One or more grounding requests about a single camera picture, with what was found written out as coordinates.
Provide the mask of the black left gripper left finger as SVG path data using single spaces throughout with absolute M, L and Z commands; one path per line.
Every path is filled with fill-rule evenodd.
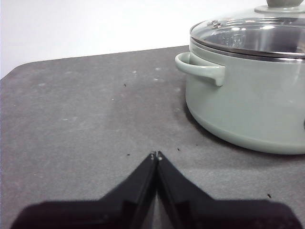
M 140 229 L 155 197 L 156 153 L 97 200 L 46 201 L 25 207 L 13 229 Z

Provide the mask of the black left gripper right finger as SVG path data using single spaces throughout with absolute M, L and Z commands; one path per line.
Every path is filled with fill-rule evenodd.
M 296 216 L 268 200 L 217 200 L 157 152 L 158 194 L 176 229 L 294 229 Z

